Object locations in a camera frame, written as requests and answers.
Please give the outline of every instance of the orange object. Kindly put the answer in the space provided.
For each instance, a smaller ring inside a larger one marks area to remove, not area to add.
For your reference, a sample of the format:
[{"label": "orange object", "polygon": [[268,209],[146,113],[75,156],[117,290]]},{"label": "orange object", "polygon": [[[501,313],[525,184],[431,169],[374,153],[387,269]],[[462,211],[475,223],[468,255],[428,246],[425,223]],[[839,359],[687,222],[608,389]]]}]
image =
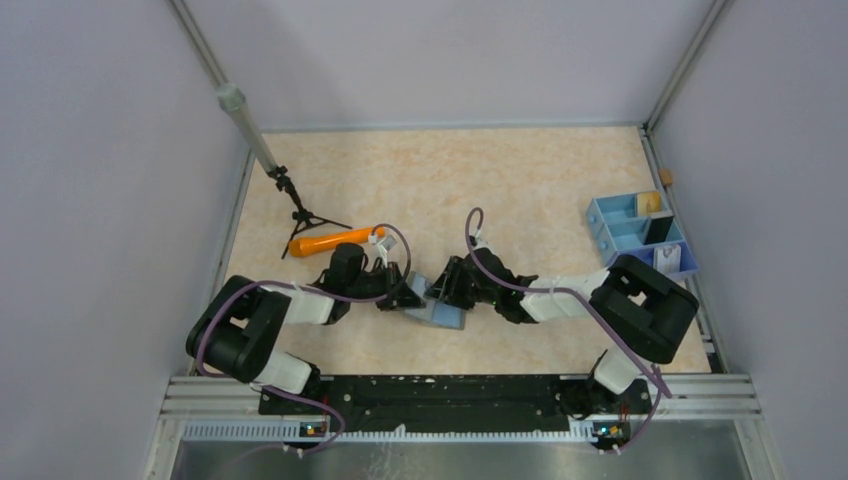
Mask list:
[{"label": "orange object", "polygon": [[[336,248],[340,243],[365,243],[374,227],[360,228],[349,232],[334,233],[323,237],[301,237],[289,242],[289,253],[293,257],[308,257],[318,252]],[[383,227],[377,229],[377,236],[385,235]]]}]

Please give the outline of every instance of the wooden block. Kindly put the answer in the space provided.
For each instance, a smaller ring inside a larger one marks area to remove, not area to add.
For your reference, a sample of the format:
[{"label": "wooden block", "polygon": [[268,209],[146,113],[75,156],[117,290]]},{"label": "wooden block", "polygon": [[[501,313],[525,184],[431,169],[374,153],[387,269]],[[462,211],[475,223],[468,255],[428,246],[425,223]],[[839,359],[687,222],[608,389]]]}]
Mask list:
[{"label": "wooden block", "polygon": [[674,178],[671,176],[671,170],[667,168],[661,168],[659,173],[660,183],[663,187],[669,187],[672,183],[674,183]]}]

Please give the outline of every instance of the beige tabletop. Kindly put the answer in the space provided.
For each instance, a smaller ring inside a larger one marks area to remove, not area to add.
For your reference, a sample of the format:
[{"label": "beige tabletop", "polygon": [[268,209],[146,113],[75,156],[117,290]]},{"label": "beige tabletop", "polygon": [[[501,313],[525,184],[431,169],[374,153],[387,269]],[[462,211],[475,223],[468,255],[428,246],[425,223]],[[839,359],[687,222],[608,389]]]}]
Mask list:
[{"label": "beige tabletop", "polygon": [[[266,135],[306,207],[352,225],[392,223],[413,269],[435,280],[465,256],[463,227],[486,212],[485,239],[521,275],[579,275],[602,267],[584,212],[592,197],[653,188],[636,128],[382,131]],[[280,259],[293,205],[254,165],[228,275],[316,280],[330,252]],[[339,231],[324,226],[306,235]],[[392,250],[401,268],[400,248]],[[401,313],[353,305],[332,326],[284,326],[280,342],[328,374],[588,372],[611,340],[594,320],[513,325],[486,305],[465,330],[428,327]],[[708,372],[693,323],[668,372]]]}]

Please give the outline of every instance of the blue box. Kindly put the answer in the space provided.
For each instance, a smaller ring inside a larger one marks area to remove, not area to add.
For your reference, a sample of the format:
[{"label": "blue box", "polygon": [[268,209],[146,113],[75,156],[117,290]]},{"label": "blue box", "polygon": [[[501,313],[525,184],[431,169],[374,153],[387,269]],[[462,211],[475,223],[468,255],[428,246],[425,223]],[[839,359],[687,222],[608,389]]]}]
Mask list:
[{"label": "blue box", "polygon": [[[589,204],[586,220],[604,265],[608,267],[619,255],[629,254],[653,266],[654,249],[680,245],[680,271],[666,276],[674,281],[681,281],[697,272],[698,263],[683,238],[683,232],[680,231],[676,219],[672,222],[664,241],[645,245],[650,219],[636,216],[636,195],[632,193],[599,197],[592,199]],[[662,202],[663,210],[668,211],[665,198]]]}]

